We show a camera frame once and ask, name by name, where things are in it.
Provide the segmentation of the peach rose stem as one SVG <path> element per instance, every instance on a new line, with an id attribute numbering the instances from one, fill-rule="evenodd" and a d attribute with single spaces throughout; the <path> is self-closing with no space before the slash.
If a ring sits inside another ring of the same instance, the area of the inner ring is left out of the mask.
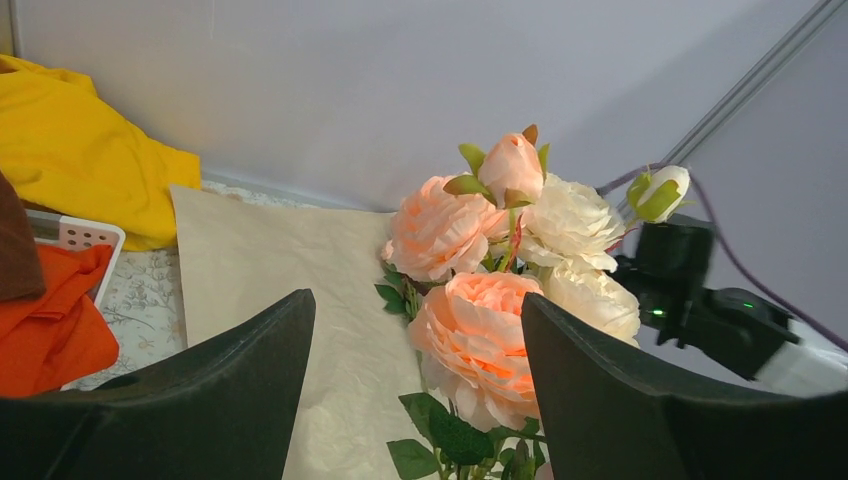
<path id="1" fill-rule="evenodd" d="M 540 291 L 519 261 L 523 213 L 547 174 L 530 125 L 491 149 L 459 148 L 468 169 L 434 176 L 392 216 L 384 308 L 402 317 L 422 387 L 400 401 L 415 439 L 387 447 L 402 479 L 537 479 L 546 462 L 521 314 Z"/>

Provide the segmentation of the beige kraft wrapping paper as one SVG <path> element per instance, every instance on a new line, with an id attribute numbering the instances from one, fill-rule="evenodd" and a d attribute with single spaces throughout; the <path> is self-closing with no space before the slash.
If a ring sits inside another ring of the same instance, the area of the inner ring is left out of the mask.
<path id="1" fill-rule="evenodd" d="M 314 333 L 284 475 L 394 479 L 388 443 L 418 437 L 400 398 L 421 388 L 402 318 L 376 291 L 386 213 L 256 206 L 173 187 L 186 340 L 196 345 L 298 289 Z"/>

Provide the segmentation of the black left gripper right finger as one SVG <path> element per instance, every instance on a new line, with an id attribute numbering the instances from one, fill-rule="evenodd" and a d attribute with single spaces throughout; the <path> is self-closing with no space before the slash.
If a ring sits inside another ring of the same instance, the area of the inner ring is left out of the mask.
<path id="1" fill-rule="evenodd" d="M 522 328 L 557 479 L 843 479 L 847 396 L 797 398 L 658 359 L 526 296 Z"/>

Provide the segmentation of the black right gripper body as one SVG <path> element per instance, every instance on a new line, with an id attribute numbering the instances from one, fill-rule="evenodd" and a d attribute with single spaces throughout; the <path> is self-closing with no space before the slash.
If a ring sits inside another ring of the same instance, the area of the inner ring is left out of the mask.
<path id="1" fill-rule="evenodd" d="M 633 255 L 617 254 L 612 278 L 639 303 L 641 322 L 657 331 L 655 343 L 670 340 L 687 346 L 688 320 L 701 296 L 709 269 L 716 227 L 676 213 L 640 229 Z"/>

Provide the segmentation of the cream white rose stem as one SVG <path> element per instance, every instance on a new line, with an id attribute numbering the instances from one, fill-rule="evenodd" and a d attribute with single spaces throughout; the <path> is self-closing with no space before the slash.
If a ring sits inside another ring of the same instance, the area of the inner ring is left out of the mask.
<path id="1" fill-rule="evenodd" d="M 637 348 L 639 301 L 611 277 L 618 263 L 608 250 L 626 232 L 615 207 L 594 188 L 550 173 L 522 223 L 518 257 L 531 266 L 545 297 Z"/>

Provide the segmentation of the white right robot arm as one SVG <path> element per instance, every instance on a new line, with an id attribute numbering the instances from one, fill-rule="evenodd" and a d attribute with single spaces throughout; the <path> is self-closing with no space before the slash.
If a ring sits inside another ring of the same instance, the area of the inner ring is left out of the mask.
<path id="1" fill-rule="evenodd" d="M 780 394 L 824 395 L 847 388 L 846 356 L 811 346 L 788 310 L 742 288 L 705 281 L 718 232 L 674 214 L 640 230 L 633 255 L 618 254 L 613 278 L 639 302 L 656 344 L 694 347 L 738 377 Z"/>

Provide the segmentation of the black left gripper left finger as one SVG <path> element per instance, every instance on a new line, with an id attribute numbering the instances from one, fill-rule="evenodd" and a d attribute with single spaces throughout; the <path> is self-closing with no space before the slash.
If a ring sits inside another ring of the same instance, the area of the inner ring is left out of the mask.
<path id="1" fill-rule="evenodd" d="M 89 390 L 1 402 L 5 479 L 279 479 L 313 337 L 300 289 Z"/>

